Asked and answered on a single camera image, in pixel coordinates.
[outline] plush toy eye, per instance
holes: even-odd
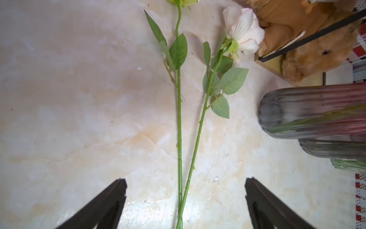
[[[326,55],[326,54],[328,54],[328,53],[330,53],[330,50],[329,50],[329,49],[325,50],[322,54],[323,54],[323,55]]]

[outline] brown plush toy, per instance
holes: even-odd
[[[304,0],[247,0],[265,29],[258,55],[265,56],[289,42],[324,29],[352,12],[333,3],[308,4]],[[351,53],[361,22],[356,21],[302,45],[285,55],[282,74],[289,82],[338,67]]]

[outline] serrated leaf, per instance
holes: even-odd
[[[232,40],[231,45],[228,49],[228,53],[236,52],[238,48],[239,48],[239,44],[237,43],[237,41]]]
[[[203,55],[205,56],[206,66],[210,67],[211,48],[210,48],[210,44],[207,41],[203,43]]]
[[[175,69],[178,69],[182,66],[184,61],[186,60],[188,52],[187,39],[182,33],[170,46],[169,53],[172,57],[173,64]]]
[[[228,56],[223,56],[219,68],[217,69],[217,73],[224,74],[229,71],[229,69],[231,69],[232,67],[233,61],[234,60],[232,58]]]
[[[219,52],[217,53],[217,55],[214,56],[214,58],[212,58],[212,60],[211,60],[212,69],[215,69],[217,62],[218,62],[218,57],[221,55],[222,52],[223,52],[223,50],[220,49]],[[224,74],[225,72],[227,72],[229,69],[231,69],[233,61],[234,60],[232,58],[230,58],[228,56],[223,56],[220,66],[217,69],[217,73]]]
[[[211,60],[211,68],[212,69],[215,69],[215,67],[216,67],[216,65],[217,65],[217,63],[218,63],[218,61],[219,61],[219,56],[223,53],[223,49],[220,49],[218,52],[217,52],[217,54],[216,54],[216,56],[214,56],[213,58],[212,58],[212,60]]]
[[[161,41],[163,41],[165,43],[165,45],[167,45],[167,41],[165,40],[165,37],[163,35],[163,33],[161,32],[159,26],[154,22],[154,20],[148,15],[148,13],[143,10],[145,12],[147,21],[150,25],[151,30],[153,31],[156,39],[158,39],[158,42],[160,43]]]
[[[159,44],[160,44],[161,50],[163,51],[163,53],[165,53],[165,57],[167,59],[170,70],[175,71],[175,66],[173,64],[173,60],[172,60],[172,57],[170,56],[167,45],[164,43],[164,41],[161,41]]]
[[[220,117],[229,118],[230,108],[228,100],[223,96],[217,98],[212,104],[212,111]]]
[[[221,78],[221,86],[225,94],[237,92],[244,84],[249,69],[235,68],[227,71]]]
[[[203,91],[206,94],[207,94],[208,82],[209,82],[209,79],[208,79],[207,73],[206,73],[205,76],[203,77],[203,80],[202,80]],[[211,88],[210,95],[217,95],[220,92],[221,92],[221,80],[217,76],[217,73],[215,73],[215,75],[213,76],[212,88]]]

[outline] plush toy ear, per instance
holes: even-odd
[[[349,34],[353,34],[353,32],[356,30],[356,26],[351,23],[350,26],[348,27],[348,33]]]

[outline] clear vase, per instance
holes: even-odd
[[[366,159],[366,135],[337,135],[300,139],[302,149],[319,158]]]
[[[274,138],[366,132],[366,83],[272,91],[262,99],[258,117]]]
[[[362,159],[335,159],[330,160],[336,169],[366,174],[366,160]]]

